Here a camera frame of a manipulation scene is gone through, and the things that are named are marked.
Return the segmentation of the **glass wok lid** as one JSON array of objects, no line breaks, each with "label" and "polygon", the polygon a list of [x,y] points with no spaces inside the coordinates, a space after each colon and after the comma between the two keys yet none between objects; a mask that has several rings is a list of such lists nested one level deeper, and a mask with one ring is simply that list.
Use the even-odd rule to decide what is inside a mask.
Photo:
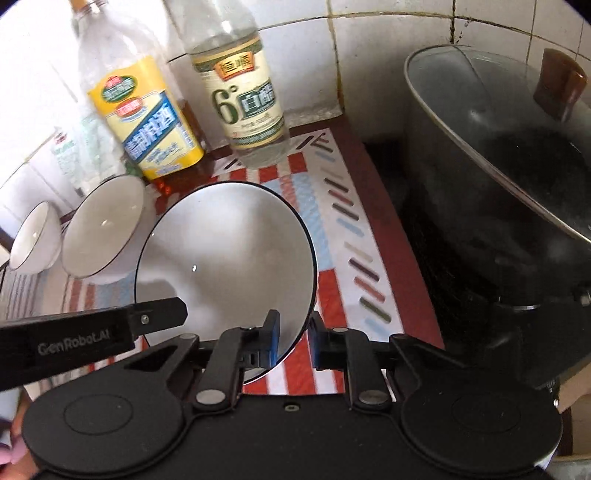
[{"label": "glass wok lid", "polygon": [[476,165],[568,235],[590,239],[590,107],[551,94],[541,74],[470,46],[411,54],[405,78],[420,110]]}]

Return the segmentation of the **black wok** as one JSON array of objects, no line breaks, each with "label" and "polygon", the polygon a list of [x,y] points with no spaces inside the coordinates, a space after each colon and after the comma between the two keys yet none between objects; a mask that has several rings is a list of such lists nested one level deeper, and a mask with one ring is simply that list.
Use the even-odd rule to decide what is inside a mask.
[{"label": "black wok", "polygon": [[590,239],[518,200],[410,96],[405,216],[448,347],[536,387],[566,377],[590,359]]}]

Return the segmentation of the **white ribbed bowl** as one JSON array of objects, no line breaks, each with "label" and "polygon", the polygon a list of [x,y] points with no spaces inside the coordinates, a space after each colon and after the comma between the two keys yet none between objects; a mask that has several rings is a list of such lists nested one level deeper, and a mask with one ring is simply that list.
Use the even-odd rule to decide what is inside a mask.
[{"label": "white ribbed bowl", "polygon": [[19,274],[36,275],[49,269],[61,252],[61,223],[54,206],[43,201],[35,206],[18,230],[9,267]]},{"label": "white ribbed bowl", "polygon": [[155,219],[142,180],[124,175],[105,181],[84,199],[66,229],[64,270],[95,284],[123,279],[135,269]]},{"label": "white ribbed bowl", "polygon": [[183,333],[216,340],[280,313],[277,358],[294,350],[315,307],[318,262],[303,219],[269,188],[228,181],[170,207],[147,238],[135,273],[136,302],[178,297],[180,326],[149,333],[155,346]]}]

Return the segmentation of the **white vinegar bottle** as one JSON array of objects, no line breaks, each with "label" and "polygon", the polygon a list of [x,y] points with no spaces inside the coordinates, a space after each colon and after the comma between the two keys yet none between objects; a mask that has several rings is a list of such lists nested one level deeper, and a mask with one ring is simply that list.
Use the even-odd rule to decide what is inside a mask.
[{"label": "white vinegar bottle", "polygon": [[290,132],[263,40],[242,1],[165,3],[229,146],[249,169],[287,156]]}]

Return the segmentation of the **white plastic seasoning bag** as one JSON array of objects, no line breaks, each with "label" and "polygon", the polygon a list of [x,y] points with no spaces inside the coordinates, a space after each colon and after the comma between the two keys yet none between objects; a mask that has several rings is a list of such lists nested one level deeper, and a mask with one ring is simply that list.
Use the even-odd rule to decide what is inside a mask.
[{"label": "white plastic seasoning bag", "polygon": [[57,128],[28,164],[57,194],[72,202],[125,174],[122,148],[94,111]]}]

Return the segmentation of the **yellow label cooking wine bottle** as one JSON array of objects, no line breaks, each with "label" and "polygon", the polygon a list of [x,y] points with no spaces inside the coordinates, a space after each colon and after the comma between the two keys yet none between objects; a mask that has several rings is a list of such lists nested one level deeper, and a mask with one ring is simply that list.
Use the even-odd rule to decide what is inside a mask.
[{"label": "yellow label cooking wine bottle", "polygon": [[150,181],[197,166],[204,149],[170,88],[158,46],[107,1],[72,1],[87,95]]}]

